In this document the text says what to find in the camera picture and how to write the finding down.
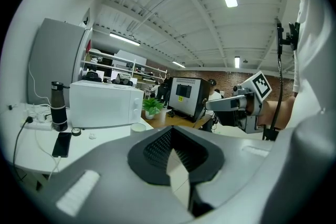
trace white cup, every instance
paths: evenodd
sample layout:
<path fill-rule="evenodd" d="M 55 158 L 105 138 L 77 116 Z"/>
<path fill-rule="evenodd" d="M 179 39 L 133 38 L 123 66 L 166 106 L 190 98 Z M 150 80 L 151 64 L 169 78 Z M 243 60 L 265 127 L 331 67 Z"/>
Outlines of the white cup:
<path fill-rule="evenodd" d="M 146 126 L 142 123 L 133 123 L 131 125 L 131 135 L 146 131 Z"/>

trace green plant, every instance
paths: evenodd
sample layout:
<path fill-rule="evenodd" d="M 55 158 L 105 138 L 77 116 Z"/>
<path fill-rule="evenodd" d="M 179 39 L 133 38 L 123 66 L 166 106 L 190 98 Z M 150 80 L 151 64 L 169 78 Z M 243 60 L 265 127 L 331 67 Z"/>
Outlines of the green plant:
<path fill-rule="evenodd" d="M 144 99 L 142 102 L 142 108 L 149 112 L 149 115 L 159 114 L 163 108 L 163 103 L 160 103 L 155 98 Z"/>

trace white wall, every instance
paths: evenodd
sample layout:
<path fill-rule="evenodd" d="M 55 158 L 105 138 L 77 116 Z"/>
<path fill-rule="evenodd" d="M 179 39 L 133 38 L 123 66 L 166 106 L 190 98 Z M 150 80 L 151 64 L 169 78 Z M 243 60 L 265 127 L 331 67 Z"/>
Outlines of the white wall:
<path fill-rule="evenodd" d="M 79 25 L 89 7 L 99 13 L 99 0 L 23 0 L 9 26 L 0 62 L 0 113 L 9 104 L 26 101 L 28 59 L 44 18 Z"/>

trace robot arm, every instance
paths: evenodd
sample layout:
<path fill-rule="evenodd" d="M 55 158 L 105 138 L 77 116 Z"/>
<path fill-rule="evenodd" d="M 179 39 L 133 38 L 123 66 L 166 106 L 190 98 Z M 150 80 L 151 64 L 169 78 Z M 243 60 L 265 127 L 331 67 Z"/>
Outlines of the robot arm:
<path fill-rule="evenodd" d="M 260 71 L 245 80 L 242 84 L 234 86 L 234 96 L 225 99 L 207 101 L 205 108 L 213 110 L 222 125 L 237 126 L 246 133 L 260 132 L 257 126 L 263 101 L 272 91 L 264 74 Z M 253 100 L 254 110 L 246 111 L 247 100 Z"/>

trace black smartphone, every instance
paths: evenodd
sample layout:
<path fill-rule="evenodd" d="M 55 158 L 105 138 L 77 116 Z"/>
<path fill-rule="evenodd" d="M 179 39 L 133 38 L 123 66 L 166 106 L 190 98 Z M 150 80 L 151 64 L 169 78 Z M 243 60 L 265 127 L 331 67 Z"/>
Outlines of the black smartphone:
<path fill-rule="evenodd" d="M 58 134 L 54 150 L 52 151 L 53 157 L 59 157 L 59 156 L 63 158 L 68 157 L 71 136 L 72 136 L 71 133 Z"/>

